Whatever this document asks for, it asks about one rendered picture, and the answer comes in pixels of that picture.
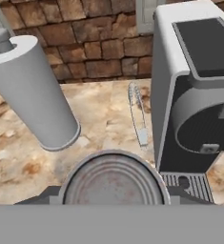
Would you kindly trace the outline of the grey metal can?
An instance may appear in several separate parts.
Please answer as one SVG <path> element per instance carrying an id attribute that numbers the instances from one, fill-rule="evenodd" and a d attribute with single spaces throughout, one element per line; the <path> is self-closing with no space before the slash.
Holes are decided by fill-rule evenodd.
<path id="1" fill-rule="evenodd" d="M 60 188 L 61 204 L 170 205 L 170 195 L 157 170 L 134 153 L 93 153 L 68 174 Z"/>

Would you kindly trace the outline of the white wall socket plate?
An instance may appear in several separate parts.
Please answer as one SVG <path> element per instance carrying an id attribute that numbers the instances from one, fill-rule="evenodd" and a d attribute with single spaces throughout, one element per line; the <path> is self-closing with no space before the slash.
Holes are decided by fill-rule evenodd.
<path id="1" fill-rule="evenodd" d="M 139 34 L 153 33 L 153 14 L 167 0 L 135 0 L 136 28 Z"/>

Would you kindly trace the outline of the white and black coffee machine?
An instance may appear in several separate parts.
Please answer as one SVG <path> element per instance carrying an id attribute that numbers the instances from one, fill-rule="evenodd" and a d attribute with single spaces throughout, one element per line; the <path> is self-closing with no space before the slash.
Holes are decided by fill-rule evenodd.
<path id="1" fill-rule="evenodd" d="M 211 0 L 156 8 L 151 108 L 164 182 L 212 203 L 206 172 L 224 153 L 224 11 Z"/>

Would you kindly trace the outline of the white paper towel roll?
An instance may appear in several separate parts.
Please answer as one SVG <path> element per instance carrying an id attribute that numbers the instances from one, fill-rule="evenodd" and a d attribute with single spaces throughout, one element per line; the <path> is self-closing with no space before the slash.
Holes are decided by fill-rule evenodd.
<path id="1" fill-rule="evenodd" d="M 66 149 L 81 126 L 39 40 L 0 28 L 0 95 L 49 152 Z"/>

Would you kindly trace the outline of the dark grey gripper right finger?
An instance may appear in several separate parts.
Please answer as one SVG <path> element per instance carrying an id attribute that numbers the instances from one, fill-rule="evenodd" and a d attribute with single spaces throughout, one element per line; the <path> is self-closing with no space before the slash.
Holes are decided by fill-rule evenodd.
<path id="1" fill-rule="evenodd" d="M 180 187 L 170 186 L 168 188 L 168 191 L 171 196 L 172 203 L 178 203 L 180 205 L 186 205 L 186 204 L 212 205 L 212 202 L 197 198 L 195 196 L 191 196 Z"/>

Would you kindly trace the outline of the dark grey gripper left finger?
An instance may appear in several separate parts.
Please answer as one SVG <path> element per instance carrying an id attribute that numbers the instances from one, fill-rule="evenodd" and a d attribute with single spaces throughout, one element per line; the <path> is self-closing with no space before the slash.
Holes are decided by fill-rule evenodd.
<path id="1" fill-rule="evenodd" d="M 62 200 L 59 197 L 60 186 L 48 186 L 39 195 L 17 202 L 17 205 L 51 205 L 61 204 Z"/>

